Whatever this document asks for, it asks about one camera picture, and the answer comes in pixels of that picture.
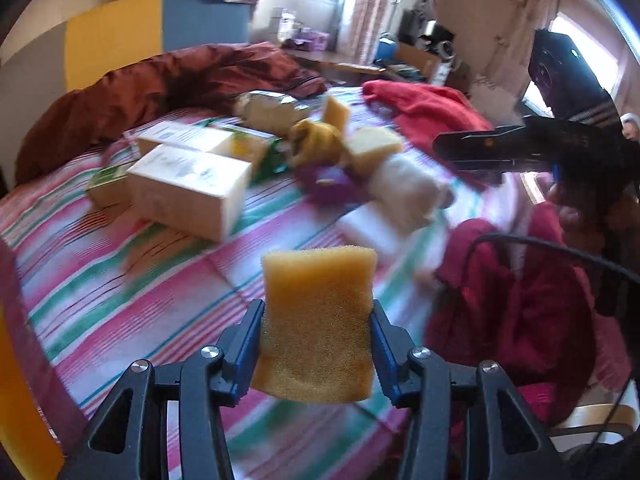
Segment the white box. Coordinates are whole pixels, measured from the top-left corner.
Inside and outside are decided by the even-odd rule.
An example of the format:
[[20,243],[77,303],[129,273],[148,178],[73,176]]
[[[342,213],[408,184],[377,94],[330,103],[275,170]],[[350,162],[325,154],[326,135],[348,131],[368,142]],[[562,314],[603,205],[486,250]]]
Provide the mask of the white box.
[[143,218],[220,242],[242,213],[250,175],[243,160],[163,144],[129,168],[127,185]]
[[136,142],[140,155],[146,155],[160,144],[167,144],[185,150],[229,156],[231,137],[231,132],[218,128],[161,121],[140,133]]

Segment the yellow sponge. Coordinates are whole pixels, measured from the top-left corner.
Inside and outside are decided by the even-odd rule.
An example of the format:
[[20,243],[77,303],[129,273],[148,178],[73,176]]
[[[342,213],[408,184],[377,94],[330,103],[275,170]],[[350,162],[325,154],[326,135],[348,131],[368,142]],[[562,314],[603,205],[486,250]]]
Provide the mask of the yellow sponge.
[[266,310],[252,387],[299,402],[371,394],[376,253],[338,247],[265,254]]
[[344,134],[350,118],[351,107],[349,105],[341,103],[332,95],[326,97],[324,112],[320,119],[323,123],[335,126],[341,134]]
[[344,139],[349,161],[357,174],[371,176],[391,155],[402,151],[402,137],[388,128],[360,128]]

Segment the bedsheet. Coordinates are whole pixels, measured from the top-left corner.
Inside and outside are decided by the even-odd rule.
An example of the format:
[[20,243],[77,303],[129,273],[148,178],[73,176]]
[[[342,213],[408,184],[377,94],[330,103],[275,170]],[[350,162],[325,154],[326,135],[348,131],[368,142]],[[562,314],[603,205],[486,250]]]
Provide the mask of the bedsheet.
[[[353,107],[350,129],[392,123],[383,108],[364,105],[360,89],[331,92]],[[193,123],[209,116],[180,110],[168,118]],[[66,451],[132,361],[183,360],[238,322],[252,298],[264,297],[261,254],[344,243],[335,221],[345,211],[315,206],[290,174],[248,191],[223,244],[142,220],[127,205],[95,209],[86,184],[98,169],[133,160],[140,130],[0,202],[0,233],[15,253],[24,297],[22,307],[6,313],[8,325],[34,397]],[[414,270],[424,262],[436,266],[448,229],[465,219],[483,217],[508,229],[517,190],[508,176],[479,194],[423,153],[409,145],[406,151],[450,180],[456,194],[396,262],[376,272],[375,297],[391,322],[420,342],[432,298],[414,281]],[[238,407],[222,409],[237,479],[364,479],[406,417],[377,381],[371,398],[353,404],[300,404],[250,390]],[[174,403],[167,432],[174,480],[180,478]]]

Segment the yellow block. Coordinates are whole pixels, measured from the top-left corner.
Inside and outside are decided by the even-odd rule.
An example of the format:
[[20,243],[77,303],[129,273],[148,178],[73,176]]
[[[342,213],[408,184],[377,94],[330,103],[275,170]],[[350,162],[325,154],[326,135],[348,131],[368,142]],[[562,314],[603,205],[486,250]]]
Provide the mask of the yellow block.
[[162,52],[162,0],[118,0],[66,24],[66,90]]
[[55,480],[62,450],[53,440],[15,360],[0,305],[0,443],[25,480]]

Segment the maroon cloth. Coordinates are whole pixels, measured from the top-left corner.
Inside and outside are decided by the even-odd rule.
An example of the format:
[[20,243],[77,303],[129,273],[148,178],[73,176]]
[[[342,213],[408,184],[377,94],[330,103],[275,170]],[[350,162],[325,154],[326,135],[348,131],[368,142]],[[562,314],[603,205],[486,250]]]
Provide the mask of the maroon cloth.
[[[437,158],[431,145],[438,134],[467,130],[493,130],[492,124],[478,113],[464,94],[446,86],[367,81],[362,95],[368,104],[380,103],[391,108],[398,130],[419,150]],[[466,182],[479,185],[468,173],[460,173]]]
[[[555,425],[573,411],[593,372],[590,292],[580,269],[542,248],[526,248],[517,277],[507,246],[480,244],[463,276],[473,240],[496,231],[481,219],[453,230],[436,275],[461,294],[433,315],[426,344],[450,362],[500,363],[516,386],[528,386],[521,393],[536,415]],[[562,243],[555,206],[533,208],[528,234]]]
[[269,43],[208,44],[165,52],[107,73],[55,101],[27,133],[15,165],[23,184],[59,168],[92,144],[117,140],[179,108],[229,114],[251,90],[303,98],[326,91],[324,79]]

